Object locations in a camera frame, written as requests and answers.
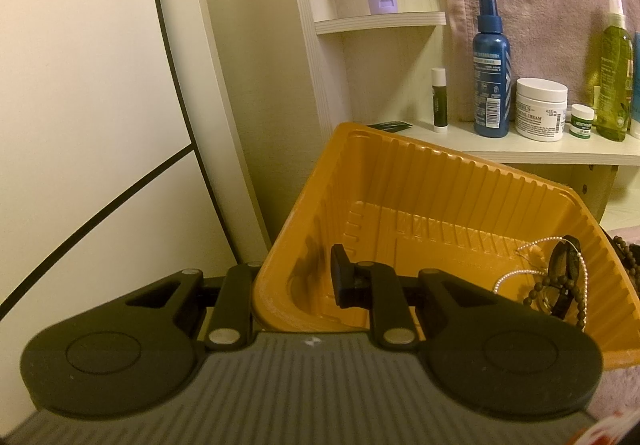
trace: lip balm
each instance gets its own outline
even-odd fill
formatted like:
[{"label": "lip balm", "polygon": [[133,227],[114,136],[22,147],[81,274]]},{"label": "lip balm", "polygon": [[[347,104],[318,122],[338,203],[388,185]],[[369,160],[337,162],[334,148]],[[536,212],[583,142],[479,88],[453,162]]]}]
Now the lip balm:
[{"label": "lip balm", "polygon": [[569,132],[576,138],[591,138],[591,123],[593,123],[594,115],[594,110],[588,105],[572,105]]},{"label": "lip balm", "polygon": [[447,71],[444,68],[431,69],[433,86],[433,130],[447,132]]}]

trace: orange plastic tray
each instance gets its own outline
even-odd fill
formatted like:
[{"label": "orange plastic tray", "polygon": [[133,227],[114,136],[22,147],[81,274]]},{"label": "orange plastic tray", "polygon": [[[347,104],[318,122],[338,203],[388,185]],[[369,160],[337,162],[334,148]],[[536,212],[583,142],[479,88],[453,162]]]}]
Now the orange plastic tray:
[{"label": "orange plastic tray", "polygon": [[[379,261],[399,275],[448,271],[491,290],[531,265],[516,248],[552,235],[580,240],[589,271],[586,331],[605,367],[640,364],[640,302],[597,222],[571,189],[500,164],[353,123],[340,125],[293,207],[254,288],[267,328],[337,332],[367,326],[367,313],[335,304],[329,255]],[[555,243],[530,253],[548,256]],[[500,294],[522,301],[533,277]],[[569,313],[575,323],[575,311]]]}]

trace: white tube cap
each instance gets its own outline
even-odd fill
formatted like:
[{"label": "white tube cap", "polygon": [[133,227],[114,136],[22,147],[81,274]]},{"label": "white tube cap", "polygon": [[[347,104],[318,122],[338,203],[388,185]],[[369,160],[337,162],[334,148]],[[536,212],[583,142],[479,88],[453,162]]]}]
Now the white tube cap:
[{"label": "white tube cap", "polygon": [[431,68],[431,85],[435,88],[443,88],[447,85],[447,70],[444,68]]},{"label": "white tube cap", "polygon": [[372,15],[398,13],[398,0],[369,0],[369,11]]}]

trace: gray ribbed platform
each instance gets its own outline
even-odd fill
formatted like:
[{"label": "gray ribbed platform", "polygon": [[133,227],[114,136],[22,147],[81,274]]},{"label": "gray ribbed platform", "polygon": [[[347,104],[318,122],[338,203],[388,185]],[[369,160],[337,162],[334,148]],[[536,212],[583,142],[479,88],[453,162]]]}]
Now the gray ribbed platform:
[{"label": "gray ribbed platform", "polygon": [[443,395],[418,360],[365,333],[260,333],[214,353],[194,381],[151,411],[104,422],[33,414],[9,445],[554,445],[593,420],[482,417]]}]

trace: shelf edge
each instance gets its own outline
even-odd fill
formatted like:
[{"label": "shelf edge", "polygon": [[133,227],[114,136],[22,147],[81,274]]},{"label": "shelf edge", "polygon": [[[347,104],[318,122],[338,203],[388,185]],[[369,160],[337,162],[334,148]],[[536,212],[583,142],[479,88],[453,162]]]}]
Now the shelf edge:
[{"label": "shelf edge", "polygon": [[546,165],[626,165],[640,166],[640,156],[625,154],[593,154],[583,152],[465,152],[470,156],[496,163],[538,163]]},{"label": "shelf edge", "polygon": [[415,26],[444,26],[447,16],[443,11],[407,12],[381,15],[363,15],[314,22],[317,35],[360,31],[378,28],[402,28]]}]

